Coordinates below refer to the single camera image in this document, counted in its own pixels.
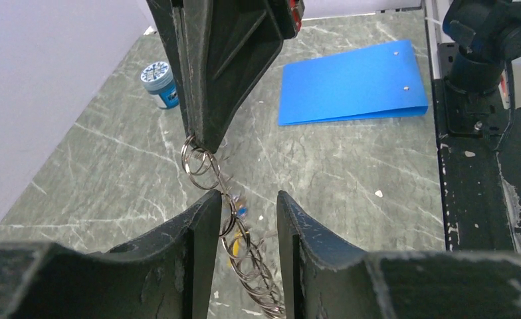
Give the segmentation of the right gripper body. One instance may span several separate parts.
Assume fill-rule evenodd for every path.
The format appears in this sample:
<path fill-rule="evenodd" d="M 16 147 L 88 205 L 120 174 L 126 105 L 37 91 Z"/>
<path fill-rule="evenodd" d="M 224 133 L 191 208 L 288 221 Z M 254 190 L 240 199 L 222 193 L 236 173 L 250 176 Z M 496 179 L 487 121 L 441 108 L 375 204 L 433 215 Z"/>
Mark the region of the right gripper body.
<path fill-rule="evenodd" d="M 301 23 L 305 5 L 303 0 L 289 0 L 290 14 L 294 23 Z"/>

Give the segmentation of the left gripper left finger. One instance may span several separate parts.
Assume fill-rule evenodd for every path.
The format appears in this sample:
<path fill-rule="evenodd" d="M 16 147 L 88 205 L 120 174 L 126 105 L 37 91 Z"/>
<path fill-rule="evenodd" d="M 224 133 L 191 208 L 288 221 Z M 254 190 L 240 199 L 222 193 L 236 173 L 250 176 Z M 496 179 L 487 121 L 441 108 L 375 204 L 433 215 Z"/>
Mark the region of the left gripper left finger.
<path fill-rule="evenodd" d="M 105 253 L 0 242 L 0 318 L 206 318 L 221 194 Z"/>

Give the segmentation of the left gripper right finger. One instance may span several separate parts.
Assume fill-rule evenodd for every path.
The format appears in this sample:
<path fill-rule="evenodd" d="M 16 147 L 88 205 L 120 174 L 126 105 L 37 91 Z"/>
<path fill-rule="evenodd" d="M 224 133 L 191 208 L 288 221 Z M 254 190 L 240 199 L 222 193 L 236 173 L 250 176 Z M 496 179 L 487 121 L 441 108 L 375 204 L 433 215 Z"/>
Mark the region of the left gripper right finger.
<path fill-rule="evenodd" d="M 276 214 L 288 318 L 521 318 L 521 255 L 367 252 L 285 191 Z"/>

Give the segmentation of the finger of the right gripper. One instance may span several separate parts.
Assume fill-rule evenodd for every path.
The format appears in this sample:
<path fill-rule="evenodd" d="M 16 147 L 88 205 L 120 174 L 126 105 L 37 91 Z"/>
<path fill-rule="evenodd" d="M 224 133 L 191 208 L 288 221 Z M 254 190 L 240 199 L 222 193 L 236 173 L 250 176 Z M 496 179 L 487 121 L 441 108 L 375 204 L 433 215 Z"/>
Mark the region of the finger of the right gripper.
<path fill-rule="evenodd" d="M 183 126 L 215 153 L 246 97 L 297 35 L 287 0 L 155 0 L 148 6 L 171 63 Z"/>

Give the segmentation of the yellow key tag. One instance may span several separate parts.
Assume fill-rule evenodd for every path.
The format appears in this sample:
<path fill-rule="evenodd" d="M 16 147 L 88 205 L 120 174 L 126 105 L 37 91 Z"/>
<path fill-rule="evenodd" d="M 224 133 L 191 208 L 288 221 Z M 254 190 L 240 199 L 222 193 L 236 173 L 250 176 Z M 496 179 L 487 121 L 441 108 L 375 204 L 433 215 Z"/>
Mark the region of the yellow key tag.
<path fill-rule="evenodd" d="M 231 244 L 230 244 L 230 247 L 229 247 L 229 250 L 228 250 L 228 254 L 229 254 L 229 259 L 228 259 L 228 266 L 229 267 L 232 267 L 232 262 L 234 261 L 233 257 L 238 257 L 239 256 L 239 250 L 240 250 L 240 244 L 241 244 L 241 238 L 237 238 L 235 237 L 232 241 L 231 241 Z"/>

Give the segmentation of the blue key tag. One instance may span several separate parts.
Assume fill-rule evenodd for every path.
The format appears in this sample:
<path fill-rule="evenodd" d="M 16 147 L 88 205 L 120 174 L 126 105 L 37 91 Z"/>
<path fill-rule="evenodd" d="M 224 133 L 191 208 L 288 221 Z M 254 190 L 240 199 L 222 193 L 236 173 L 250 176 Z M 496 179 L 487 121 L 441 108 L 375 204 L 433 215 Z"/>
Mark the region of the blue key tag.
<path fill-rule="evenodd" d="M 248 213 L 248 208 L 247 207 L 240 207 L 238 210 L 237 210 L 237 217 L 244 217 L 246 216 Z"/>

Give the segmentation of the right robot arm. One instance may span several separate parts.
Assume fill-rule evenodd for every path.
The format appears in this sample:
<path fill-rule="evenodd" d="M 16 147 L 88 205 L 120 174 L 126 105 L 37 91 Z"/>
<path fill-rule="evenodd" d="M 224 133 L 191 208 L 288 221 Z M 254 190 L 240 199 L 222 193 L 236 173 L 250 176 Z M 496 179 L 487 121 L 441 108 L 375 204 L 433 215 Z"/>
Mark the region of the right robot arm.
<path fill-rule="evenodd" d="M 192 145 L 217 152 L 235 112 L 298 35 L 304 1 L 149 1 Z M 442 29 L 482 62 L 521 57 L 521 1 L 453 1 Z"/>

